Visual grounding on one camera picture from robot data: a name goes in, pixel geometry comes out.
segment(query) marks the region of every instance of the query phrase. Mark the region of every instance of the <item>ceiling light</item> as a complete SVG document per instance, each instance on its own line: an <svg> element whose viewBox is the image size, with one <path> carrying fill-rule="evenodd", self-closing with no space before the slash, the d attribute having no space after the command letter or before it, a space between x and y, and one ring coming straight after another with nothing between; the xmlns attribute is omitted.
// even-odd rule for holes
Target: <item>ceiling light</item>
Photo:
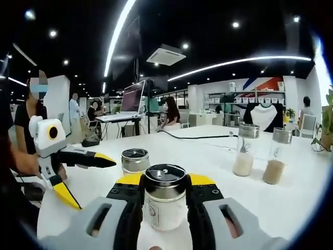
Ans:
<svg viewBox="0 0 333 250"><path fill-rule="evenodd" d="M55 38L56 36L57 36L57 34L58 34L58 32L57 31L55 31L55 30L50 30L50 32L49 32L49 36L50 36L50 38Z"/></svg>
<svg viewBox="0 0 333 250"><path fill-rule="evenodd" d="M239 23L238 22L233 22L233 27L234 28L238 28L239 27Z"/></svg>
<svg viewBox="0 0 333 250"><path fill-rule="evenodd" d="M227 62L223 62L221 64L215 64L215 65L211 65L211 66L204 67L204 68L201 68L201 69L196 69L196 70L187 72L185 74L181 74L179 76L172 77L172 78L168 79L168 82L174 81L176 79L179 79L179 78L182 78L182 77L185 77L185 76L189 76L190 74L195 74L195 73L198 73L198 72L201 72L201 71L205 71L205 70L208 70L208 69L213 69L213 68L217 68L217 67L221 67L221 66L225 66L225 65L243 63L245 61L268 60L268 59L288 59L288 60L311 61L311 58L302 57L302 56L258 56L258 57L250 57L250 58L245 58L245 59L240 59L240 60L227 61Z"/></svg>
<svg viewBox="0 0 333 250"><path fill-rule="evenodd" d="M24 16L27 20L35 20L36 19L35 12L31 9L27 10L25 12Z"/></svg>
<svg viewBox="0 0 333 250"><path fill-rule="evenodd" d="M12 81L12 82L16 82L16 83L18 83L18 84L21 84L21 85L23 85L23 86L27 86L25 83L20 82L20 81L18 81L18 80L15 80L15 79L13 79L13 78L11 78L11 77L8 77L8 80L10 80L10 81Z"/></svg>
<svg viewBox="0 0 333 250"><path fill-rule="evenodd" d="M109 68L110 68L110 63L111 63L111 58L114 52L114 48L116 46L117 40L119 38L121 29L124 26L125 20L130 13L133 5L135 3L135 0L127 0L127 3L125 4L124 9L122 10L120 17L118 19L116 28L114 29L113 36L111 39L110 47L109 47L109 52L108 52L108 57L106 59L106 64L105 64L105 70L104 70L104 77L108 76Z"/></svg>
<svg viewBox="0 0 333 250"><path fill-rule="evenodd" d="M106 83L104 82L104 83L103 83L103 88L102 88L102 93L103 93L103 94L105 93L105 86L106 86Z"/></svg>

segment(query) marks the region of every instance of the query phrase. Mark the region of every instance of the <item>brown powder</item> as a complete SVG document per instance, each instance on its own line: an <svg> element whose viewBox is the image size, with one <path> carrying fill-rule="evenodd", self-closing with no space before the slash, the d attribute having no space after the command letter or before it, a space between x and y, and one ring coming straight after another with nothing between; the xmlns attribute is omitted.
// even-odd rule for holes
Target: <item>brown powder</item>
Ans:
<svg viewBox="0 0 333 250"><path fill-rule="evenodd" d="M280 181L285 164L279 160L269 160L264 175L263 181L268 184L277 184Z"/></svg>

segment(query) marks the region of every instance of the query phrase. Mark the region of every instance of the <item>glass jar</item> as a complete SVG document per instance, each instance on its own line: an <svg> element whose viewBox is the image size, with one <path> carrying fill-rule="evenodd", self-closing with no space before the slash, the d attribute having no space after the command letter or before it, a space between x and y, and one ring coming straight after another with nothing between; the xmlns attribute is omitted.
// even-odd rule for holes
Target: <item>glass jar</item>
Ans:
<svg viewBox="0 0 333 250"><path fill-rule="evenodd" d="M257 150L259 126L241 124L238 132L237 157L233 173L237 176L248 176L253 165L253 157Z"/></svg>
<svg viewBox="0 0 333 250"><path fill-rule="evenodd" d="M280 181L290 151L291 139L291 130L274 128L271 151L262 177L264 182L277 184Z"/></svg>

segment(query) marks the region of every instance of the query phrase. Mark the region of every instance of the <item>ceiling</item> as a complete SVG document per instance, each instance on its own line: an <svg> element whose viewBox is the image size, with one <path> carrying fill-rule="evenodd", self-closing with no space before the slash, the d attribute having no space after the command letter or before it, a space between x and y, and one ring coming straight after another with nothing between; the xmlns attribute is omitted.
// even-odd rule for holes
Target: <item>ceiling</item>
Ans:
<svg viewBox="0 0 333 250"><path fill-rule="evenodd" d="M48 77L66 75L71 93L100 96L103 82L106 92L116 95L134 81L133 64L115 81L104 78L108 49L125 0L43 1L30 6L35 20L24 20L15 43ZM290 1L200 1L137 0L127 17L128 25L140 19L141 48L139 73L144 76L174 77L198 68L226 61L264 55L299 55L313 58L309 25L302 17L294 21L297 2ZM233 22L238 22L235 29ZM57 36L50 38L54 29ZM182 49L187 43L188 49ZM159 45L183 50L186 58L172 66L147 63ZM32 64L14 48L10 50L10 76L21 82L29 77ZM312 62L294 60L263 60L243 62L202 71L169 82L169 91L202 84L249 77L294 75L306 78ZM11 84L12 100L22 99L24 87Z"/></svg>

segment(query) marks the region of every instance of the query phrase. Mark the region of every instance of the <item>metal lid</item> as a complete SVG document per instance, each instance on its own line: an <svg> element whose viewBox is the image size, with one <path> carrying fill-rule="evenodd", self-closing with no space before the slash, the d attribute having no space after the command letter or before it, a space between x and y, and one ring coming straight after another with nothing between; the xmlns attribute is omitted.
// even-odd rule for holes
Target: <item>metal lid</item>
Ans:
<svg viewBox="0 0 333 250"><path fill-rule="evenodd" d="M185 192L186 171L177 165L158 164L145 172L144 187L156 198L177 198Z"/></svg>
<svg viewBox="0 0 333 250"><path fill-rule="evenodd" d="M259 137L259 126L254 124L240 124L238 135L243 138L258 138Z"/></svg>
<svg viewBox="0 0 333 250"><path fill-rule="evenodd" d="M274 128L273 131L273 141L290 144L292 139L292 131L286 129Z"/></svg>
<svg viewBox="0 0 333 250"><path fill-rule="evenodd" d="M127 160L138 160L148 157L148 152L142 148L131 148L123 151L121 157Z"/></svg>

